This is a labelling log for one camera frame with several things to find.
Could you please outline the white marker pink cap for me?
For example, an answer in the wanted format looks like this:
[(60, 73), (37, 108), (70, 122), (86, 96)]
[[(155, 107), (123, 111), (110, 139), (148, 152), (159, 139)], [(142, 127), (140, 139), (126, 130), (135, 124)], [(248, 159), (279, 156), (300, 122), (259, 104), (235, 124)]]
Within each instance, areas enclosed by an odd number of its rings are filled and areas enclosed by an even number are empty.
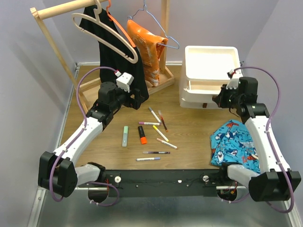
[(154, 126), (160, 126), (161, 123), (159, 122), (138, 122), (139, 125), (154, 125)]

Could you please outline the white three-drawer organizer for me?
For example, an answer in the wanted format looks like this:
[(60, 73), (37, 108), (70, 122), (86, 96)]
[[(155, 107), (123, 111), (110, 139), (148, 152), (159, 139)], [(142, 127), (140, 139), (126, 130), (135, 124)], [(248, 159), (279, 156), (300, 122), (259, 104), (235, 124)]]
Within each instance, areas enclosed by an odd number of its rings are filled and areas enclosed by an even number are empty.
[(240, 67), (238, 50), (231, 46), (185, 47), (179, 79), (179, 102), (183, 108), (218, 109), (212, 97), (230, 81), (227, 73)]

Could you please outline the white marker yellow cap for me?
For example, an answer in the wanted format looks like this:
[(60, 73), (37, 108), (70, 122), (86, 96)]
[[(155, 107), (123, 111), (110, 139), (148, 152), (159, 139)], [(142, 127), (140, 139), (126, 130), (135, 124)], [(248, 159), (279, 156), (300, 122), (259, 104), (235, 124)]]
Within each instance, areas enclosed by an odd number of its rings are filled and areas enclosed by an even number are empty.
[(155, 126), (155, 125), (153, 125), (152, 126), (154, 129), (155, 129), (155, 131), (157, 131), (157, 133), (166, 141), (166, 142), (169, 142), (169, 139)]

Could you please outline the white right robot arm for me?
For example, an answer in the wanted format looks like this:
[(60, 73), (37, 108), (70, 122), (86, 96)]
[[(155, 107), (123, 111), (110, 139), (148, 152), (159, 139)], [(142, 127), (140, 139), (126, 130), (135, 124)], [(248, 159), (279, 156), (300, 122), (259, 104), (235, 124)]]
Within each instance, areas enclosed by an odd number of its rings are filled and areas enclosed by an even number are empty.
[(213, 101), (220, 108), (234, 108), (247, 127), (259, 160), (260, 173), (243, 164), (223, 164), (218, 181), (233, 181), (245, 186), (254, 201), (294, 201), (294, 191), (301, 182), (300, 173), (292, 171), (284, 159), (271, 129), (271, 117), (265, 104), (257, 102), (258, 81), (240, 77), (221, 86)]

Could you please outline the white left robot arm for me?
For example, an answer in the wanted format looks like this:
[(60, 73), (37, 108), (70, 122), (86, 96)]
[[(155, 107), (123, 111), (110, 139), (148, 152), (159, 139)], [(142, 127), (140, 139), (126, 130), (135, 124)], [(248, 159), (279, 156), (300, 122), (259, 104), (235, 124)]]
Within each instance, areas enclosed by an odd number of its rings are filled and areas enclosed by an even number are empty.
[(121, 106), (139, 109), (145, 98), (139, 89), (123, 90), (113, 82), (104, 82), (98, 98), (85, 114), (80, 127), (53, 152), (44, 152), (39, 160), (38, 185), (54, 195), (69, 197), (74, 189), (91, 183), (95, 187), (105, 181), (105, 168), (96, 163), (75, 167), (87, 146), (109, 125)]

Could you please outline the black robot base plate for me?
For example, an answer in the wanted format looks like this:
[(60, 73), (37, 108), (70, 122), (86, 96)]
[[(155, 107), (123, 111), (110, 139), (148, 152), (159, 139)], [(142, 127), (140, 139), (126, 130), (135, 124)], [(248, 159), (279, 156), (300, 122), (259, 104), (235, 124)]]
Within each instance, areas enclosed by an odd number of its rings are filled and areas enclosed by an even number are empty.
[(115, 197), (220, 197), (236, 201), (248, 194), (240, 183), (220, 176), (218, 169), (184, 170), (107, 170), (105, 182), (114, 189), (97, 184), (84, 183), (78, 188), (88, 188), (95, 195)]

